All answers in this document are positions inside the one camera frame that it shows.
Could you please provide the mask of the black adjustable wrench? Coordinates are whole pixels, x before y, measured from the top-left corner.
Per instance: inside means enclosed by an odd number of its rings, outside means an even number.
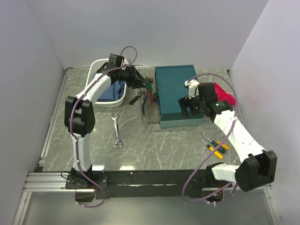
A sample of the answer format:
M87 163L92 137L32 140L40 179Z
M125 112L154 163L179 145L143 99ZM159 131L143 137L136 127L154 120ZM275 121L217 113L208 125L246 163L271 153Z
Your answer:
M132 99L130 100L129 104L130 105L133 105L138 99L141 98L141 96L144 94L144 91L140 91L137 93L137 95Z

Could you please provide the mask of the green handled screwdriver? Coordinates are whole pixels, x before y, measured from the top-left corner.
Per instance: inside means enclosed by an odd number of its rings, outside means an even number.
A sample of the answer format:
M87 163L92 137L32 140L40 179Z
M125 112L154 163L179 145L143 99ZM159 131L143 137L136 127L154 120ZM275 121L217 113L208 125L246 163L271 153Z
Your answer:
M215 143L215 142L212 143L212 144L208 144L208 143L206 143L204 140L202 140L202 141L204 142L204 144L206 145L206 147L207 147L208 149L211 149L211 150L213 150L214 147L217 147L217 146L218 146L218 144ZM218 148L218 151L219 151L220 153L222 153L222 154L225 154L225 153L226 153L226 149L223 148L222 146Z

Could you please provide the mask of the teal storage box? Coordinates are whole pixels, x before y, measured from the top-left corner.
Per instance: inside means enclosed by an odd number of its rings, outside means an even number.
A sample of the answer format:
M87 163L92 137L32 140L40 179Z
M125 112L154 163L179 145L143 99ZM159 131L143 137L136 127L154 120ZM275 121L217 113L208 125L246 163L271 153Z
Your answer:
M203 115L191 115L185 119L178 100L188 95L184 82L196 75L193 65L155 67L155 81L160 101L161 128L199 126Z

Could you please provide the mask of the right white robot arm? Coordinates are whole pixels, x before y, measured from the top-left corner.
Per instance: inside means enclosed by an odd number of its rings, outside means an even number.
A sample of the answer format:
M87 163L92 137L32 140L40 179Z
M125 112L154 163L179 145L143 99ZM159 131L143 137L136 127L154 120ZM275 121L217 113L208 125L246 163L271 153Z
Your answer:
M188 95L179 99L182 115L203 113L225 134L236 150L241 164L239 166L220 163L212 165L205 175L206 183L217 186L222 180L234 182L248 192L271 184L275 179L277 156L274 151L266 151L245 129L226 100L219 100L215 86L211 82L199 83L185 81Z

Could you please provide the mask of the blue handled pliers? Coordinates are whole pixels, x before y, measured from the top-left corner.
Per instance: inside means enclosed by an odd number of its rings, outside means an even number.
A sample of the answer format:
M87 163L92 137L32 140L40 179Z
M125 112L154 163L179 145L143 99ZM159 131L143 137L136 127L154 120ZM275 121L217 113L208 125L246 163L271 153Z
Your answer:
M152 97L153 101L155 103L158 104L158 106L160 106L160 99L159 99L159 95L157 92L154 93L154 96ZM142 102L142 114L145 115L145 107L146 104L148 103L148 95L144 92L143 93L143 102Z

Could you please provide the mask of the green hex key set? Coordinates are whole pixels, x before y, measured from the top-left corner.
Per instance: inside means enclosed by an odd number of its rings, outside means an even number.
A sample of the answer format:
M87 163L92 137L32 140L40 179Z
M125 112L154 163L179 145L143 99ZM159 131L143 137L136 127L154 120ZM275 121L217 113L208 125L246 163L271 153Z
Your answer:
M148 97L148 105L152 105L156 100L159 99L159 96L157 92L153 92L154 79L152 77L146 77L146 80L146 94Z

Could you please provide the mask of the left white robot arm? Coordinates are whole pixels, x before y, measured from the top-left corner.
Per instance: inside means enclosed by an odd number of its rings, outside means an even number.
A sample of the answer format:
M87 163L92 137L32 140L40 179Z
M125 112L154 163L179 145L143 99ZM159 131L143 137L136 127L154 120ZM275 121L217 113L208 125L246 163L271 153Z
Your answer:
M93 79L76 96L65 100L64 125L72 138L73 168L82 171L76 182L82 188L93 184L93 176L87 173L92 167L90 159L90 133L95 126L94 104L112 84L125 82L132 89L144 88L149 83L131 63L121 55L111 54L109 59L93 71Z

